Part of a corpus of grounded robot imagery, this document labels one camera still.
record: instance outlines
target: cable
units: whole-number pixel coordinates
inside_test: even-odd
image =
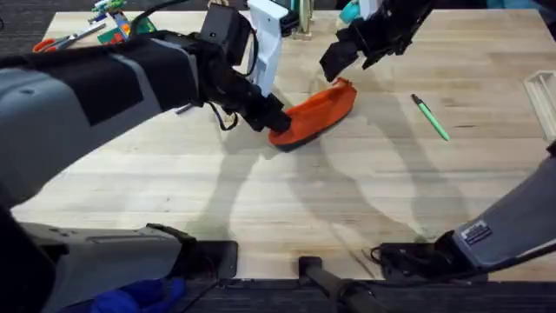
[[[259,57],[259,39],[257,38],[257,32],[253,28],[253,25],[251,25],[250,21],[247,21],[247,23],[249,24],[249,31],[251,32],[251,35],[253,35],[253,61],[251,62],[251,67],[249,68],[248,72],[242,74],[243,77],[250,77],[251,74],[253,74],[253,71],[255,70],[255,65],[257,64],[257,59]]]
[[[148,17],[149,15],[153,14],[154,12],[169,7],[170,5],[179,4],[187,2],[188,0],[170,0],[163,3],[159,3],[153,5],[152,7],[146,9],[143,13],[139,14],[132,22],[131,28],[129,33],[129,38],[135,37],[137,35],[137,29],[139,28],[139,23]]]
[[[237,118],[237,113],[232,113],[234,115],[234,122],[232,122],[228,127],[224,124],[224,121],[222,121],[222,117],[220,116],[220,113],[218,113],[218,110],[215,107],[214,103],[208,102],[208,105],[210,105],[210,108],[212,108],[212,111],[214,111],[216,118],[218,119],[218,123],[220,124],[220,129],[223,131],[228,131],[228,130],[232,130],[235,126],[237,126],[237,122],[238,122],[238,118]]]

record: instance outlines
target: orange shoe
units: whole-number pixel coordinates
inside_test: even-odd
[[[341,78],[334,87],[321,91],[306,102],[286,111],[292,118],[288,131],[281,134],[270,131],[268,140],[279,150],[289,152],[317,138],[336,125],[354,107],[357,90]]]

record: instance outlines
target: white plastic part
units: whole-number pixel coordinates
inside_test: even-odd
[[[382,4],[382,0],[359,0],[359,10],[364,20],[369,19]]]
[[[288,9],[270,0],[248,0],[251,22],[256,29],[259,52],[253,74],[249,77],[261,88],[264,97],[272,91],[276,68],[281,55],[280,19],[288,14]],[[253,62],[253,46],[249,64]]]
[[[103,4],[110,2],[110,0],[101,0],[97,3],[95,3],[95,8],[100,8]]]
[[[528,77],[524,85],[544,131],[545,140],[556,140],[556,71],[538,71]]]

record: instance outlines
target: green pen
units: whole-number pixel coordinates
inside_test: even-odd
[[[417,97],[415,94],[411,95],[411,98],[414,100],[415,104],[417,104],[419,110],[423,112],[428,122],[430,122],[434,126],[434,129],[438,132],[438,134],[442,138],[444,138],[444,140],[450,140],[450,136],[448,135],[448,133],[446,133],[446,131],[442,128],[442,125],[438,123],[433,115],[433,112],[431,112],[431,110],[427,107],[423,100],[419,99],[419,97]]]

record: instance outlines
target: light wood surface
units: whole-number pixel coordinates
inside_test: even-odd
[[[289,105],[327,88],[318,60],[334,41],[337,14],[315,12],[311,41],[285,40],[275,93]],[[47,36],[84,28],[90,16],[58,13]],[[159,29],[185,33],[203,18],[152,16]],[[316,255],[339,276],[380,278],[362,248],[434,240],[546,156],[522,82],[554,67],[556,44],[536,11],[435,11],[405,56],[342,74],[359,91],[354,111],[295,152],[276,151],[245,123],[220,132],[209,108],[170,112],[75,163],[14,213],[62,227],[164,223],[234,239],[238,277],[296,277],[297,257]],[[411,93],[453,140],[439,138]],[[556,280],[556,256],[492,279]]]

